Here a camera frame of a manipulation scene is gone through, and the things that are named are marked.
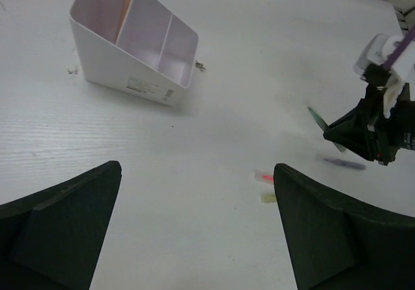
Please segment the white desk organizer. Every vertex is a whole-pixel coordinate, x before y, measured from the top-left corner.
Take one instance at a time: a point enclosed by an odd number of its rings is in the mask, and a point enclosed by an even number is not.
[[[190,85],[198,36],[157,0],[75,0],[85,79],[166,105]]]

